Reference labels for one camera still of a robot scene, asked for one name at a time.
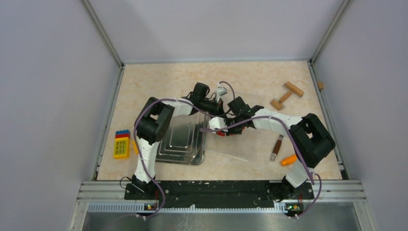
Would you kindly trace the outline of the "red dough piece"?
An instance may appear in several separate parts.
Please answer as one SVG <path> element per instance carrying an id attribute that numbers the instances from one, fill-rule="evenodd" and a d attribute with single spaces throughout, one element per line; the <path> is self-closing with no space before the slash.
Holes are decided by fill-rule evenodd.
<path id="1" fill-rule="evenodd" d="M 228 130 L 222 130 L 222 131 L 217 131 L 216 134 L 219 136 L 232 136 L 232 135 L 241 135 L 242 131 L 245 129 L 245 127 L 234 127 L 234 128 L 229 128 Z"/>

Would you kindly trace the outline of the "metal spatula wooden handle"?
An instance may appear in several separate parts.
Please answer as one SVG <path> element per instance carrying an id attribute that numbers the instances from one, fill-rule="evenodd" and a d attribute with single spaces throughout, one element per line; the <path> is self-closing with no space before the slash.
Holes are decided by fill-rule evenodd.
<path id="1" fill-rule="evenodd" d="M 275 159 L 276 159 L 276 157 L 277 157 L 277 155 L 278 155 L 278 153 L 280 151 L 283 138 L 284 138 L 284 136 L 280 135 L 278 137 L 278 139 L 276 140 L 275 145 L 274 145 L 274 147 L 272 149 L 272 152 L 271 152 L 271 155 L 270 155 L 270 159 L 269 159 L 271 162 L 275 161 Z"/>

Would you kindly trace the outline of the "steel rectangular tray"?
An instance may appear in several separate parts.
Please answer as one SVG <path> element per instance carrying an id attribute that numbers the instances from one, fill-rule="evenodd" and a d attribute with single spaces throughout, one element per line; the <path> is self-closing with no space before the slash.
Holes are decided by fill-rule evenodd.
<path id="1" fill-rule="evenodd" d="M 173 117 L 169 129 L 159 145 L 156 162 L 200 165 L 204 161 L 205 128 L 208 117 L 196 113 Z"/>

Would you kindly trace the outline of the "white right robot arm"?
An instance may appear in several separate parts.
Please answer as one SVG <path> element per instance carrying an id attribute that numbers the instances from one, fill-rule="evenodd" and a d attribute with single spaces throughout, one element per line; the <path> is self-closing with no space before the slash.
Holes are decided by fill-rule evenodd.
<path id="1" fill-rule="evenodd" d="M 334 150 L 336 143 L 317 115 L 289 116 L 255 105 L 250 107 L 241 97 L 228 104 L 234 117 L 226 117 L 217 125 L 217 135 L 238 135 L 245 128 L 264 129 L 287 137 L 297 160 L 282 179 L 282 192 L 295 198 L 301 185 L 312 178 L 313 169 Z"/>

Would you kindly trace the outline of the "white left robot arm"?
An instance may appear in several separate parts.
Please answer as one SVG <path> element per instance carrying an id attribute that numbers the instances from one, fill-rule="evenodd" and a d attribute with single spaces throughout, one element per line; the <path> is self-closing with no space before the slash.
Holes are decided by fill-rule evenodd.
<path id="1" fill-rule="evenodd" d="M 225 111 L 221 97 L 227 93 L 225 87 L 218 85 L 215 92 L 208 96 L 209 87 L 198 82 L 193 91 L 179 99 L 148 99 L 134 124 L 134 139 L 139 157 L 131 183 L 141 198 L 148 199 L 154 193 L 156 155 L 172 118 L 190 116 L 197 112 L 208 117 L 222 116 Z"/>

